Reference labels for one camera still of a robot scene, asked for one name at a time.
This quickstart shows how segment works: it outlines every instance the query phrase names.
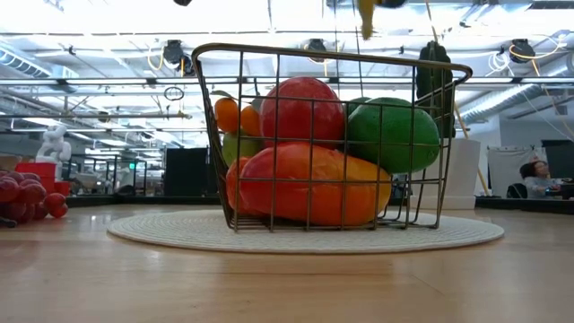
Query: white placemat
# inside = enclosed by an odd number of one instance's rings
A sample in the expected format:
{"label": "white placemat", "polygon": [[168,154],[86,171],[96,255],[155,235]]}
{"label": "white placemat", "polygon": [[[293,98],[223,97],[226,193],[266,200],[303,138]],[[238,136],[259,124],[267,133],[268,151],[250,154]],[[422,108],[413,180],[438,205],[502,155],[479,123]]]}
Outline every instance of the white placemat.
{"label": "white placemat", "polygon": [[[420,224],[435,216],[420,214]],[[492,223],[440,217],[437,230],[382,228],[375,231],[261,231],[234,232],[223,211],[184,211],[137,215],[112,222],[108,231],[118,237],[162,246],[251,253],[364,254],[445,249],[496,240],[504,230]]]}

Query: orange fruit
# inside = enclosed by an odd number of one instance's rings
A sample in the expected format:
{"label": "orange fruit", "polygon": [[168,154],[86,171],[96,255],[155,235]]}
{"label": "orange fruit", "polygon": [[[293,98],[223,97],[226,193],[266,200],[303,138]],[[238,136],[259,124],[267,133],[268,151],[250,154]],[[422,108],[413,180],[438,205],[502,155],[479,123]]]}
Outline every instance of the orange fruit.
{"label": "orange fruit", "polygon": [[241,127],[248,135],[261,136],[259,112],[257,112],[253,106],[246,106],[241,111]]}
{"label": "orange fruit", "polygon": [[234,99],[221,98],[215,102],[217,127],[225,133],[236,132],[239,128],[239,106]]}

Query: table surface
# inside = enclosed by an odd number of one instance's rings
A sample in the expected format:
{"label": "table surface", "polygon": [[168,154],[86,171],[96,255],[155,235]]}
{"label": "table surface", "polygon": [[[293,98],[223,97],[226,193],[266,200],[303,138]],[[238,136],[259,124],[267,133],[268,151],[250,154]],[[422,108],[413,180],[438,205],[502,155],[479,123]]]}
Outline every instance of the table surface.
{"label": "table surface", "polygon": [[371,256],[191,251],[106,225],[193,207],[72,209],[0,231],[0,322],[571,322],[574,216],[477,210],[506,237]]}

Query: green fruit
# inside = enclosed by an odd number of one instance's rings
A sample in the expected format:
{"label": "green fruit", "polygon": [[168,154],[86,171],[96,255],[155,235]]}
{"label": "green fruit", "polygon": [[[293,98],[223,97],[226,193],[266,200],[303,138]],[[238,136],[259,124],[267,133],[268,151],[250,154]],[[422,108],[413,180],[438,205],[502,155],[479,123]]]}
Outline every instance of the green fruit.
{"label": "green fruit", "polygon": [[366,101],[370,100],[370,98],[367,97],[362,97],[362,98],[357,98],[357,99],[353,99],[351,100],[351,102],[349,102],[347,104],[347,117],[351,116],[351,114],[357,109],[359,108],[359,106],[361,105],[361,103],[364,103]]}
{"label": "green fruit", "polygon": [[[396,144],[410,143],[411,103],[395,98],[378,98],[368,103],[378,103],[383,107],[382,132],[378,127],[380,107],[363,104],[349,116],[348,139],[377,142],[381,134],[380,166],[390,173],[407,173],[411,149],[408,145]],[[439,156],[439,130],[427,112],[416,109],[413,115],[413,143],[434,145],[413,147],[412,171],[418,171],[429,167]],[[377,163],[378,144],[350,144],[349,148],[351,155]]]}
{"label": "green fruit", "polygon": [[[239,138],[237,133],[227,133],[223,136],[223,159],[227,166],[231,166],[232,163],[238,159],[237,157],[237,145]],[[261,150],[261,142],[255,139],[248,139],[247,134],[241,130],[241,144],[239,145],[239,156],[240,157],[253,157]]]}

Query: chair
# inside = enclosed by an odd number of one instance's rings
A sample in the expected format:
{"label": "chair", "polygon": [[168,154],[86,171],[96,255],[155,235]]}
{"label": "chair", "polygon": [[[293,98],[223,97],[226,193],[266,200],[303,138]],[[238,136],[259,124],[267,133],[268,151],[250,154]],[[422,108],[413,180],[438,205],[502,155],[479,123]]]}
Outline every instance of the chair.
{"label": "chair", "polygon": [[510,185],[506,191],[506,198],[528,198],[526,186],[522,183]]}

